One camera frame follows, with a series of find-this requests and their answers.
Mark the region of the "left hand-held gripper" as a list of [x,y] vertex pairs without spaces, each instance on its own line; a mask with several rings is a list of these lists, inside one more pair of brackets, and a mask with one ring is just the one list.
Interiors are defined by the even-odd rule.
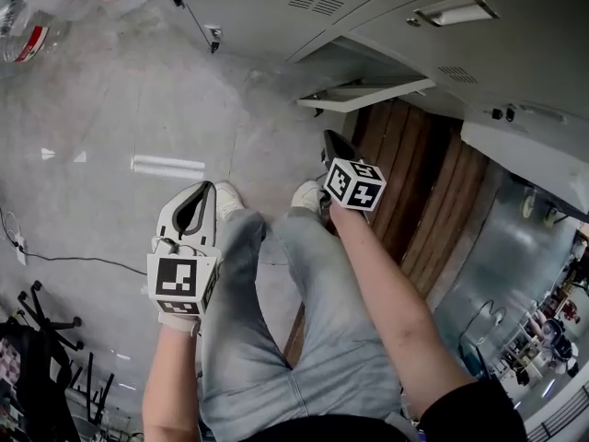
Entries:
[[[153,252],[147,255],[148,296],[165,315],[201,317],[218,279],[216,190],[210,181],[193,184],[162,208]],[[172,238],[180,238],[193,244]]]

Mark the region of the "person's left hand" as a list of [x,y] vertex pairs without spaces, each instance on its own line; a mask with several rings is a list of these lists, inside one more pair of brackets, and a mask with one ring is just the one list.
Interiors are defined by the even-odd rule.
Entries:
[[200,318],[192,315],[175,315],[160,311],[158,322],[177,332],[187,333],[190,337],[196,337],[201,328]]

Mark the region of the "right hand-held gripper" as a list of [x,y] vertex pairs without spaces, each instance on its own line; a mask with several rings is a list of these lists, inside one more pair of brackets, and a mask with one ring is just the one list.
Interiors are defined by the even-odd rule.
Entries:
[[360,160],[364,156],[348,139],[333,130],[325,130],[321,159],[327,175],[320,189],[320,209],[331,203],[361,212],[373,212],[386,188],[386,180],[377,166]]

